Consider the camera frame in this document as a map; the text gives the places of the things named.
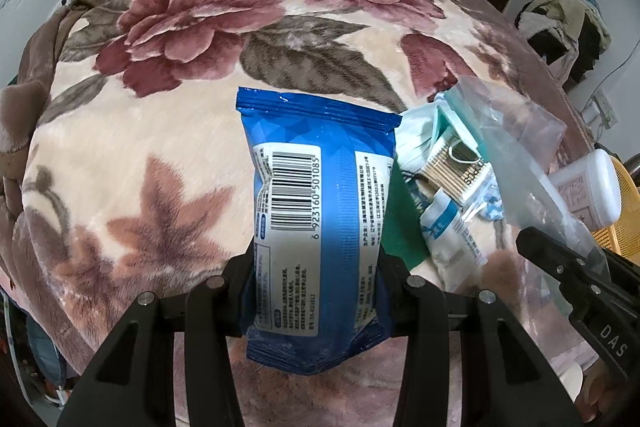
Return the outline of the right hand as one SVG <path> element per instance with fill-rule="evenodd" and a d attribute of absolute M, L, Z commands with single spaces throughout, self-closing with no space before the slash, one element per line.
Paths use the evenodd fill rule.
<path fill-rule="evenodd" d="M 585 371 L 575 405 L 586 426 L 636 427 L 639 425 L 639 374 L 623 381 L 598 360 Z"/>

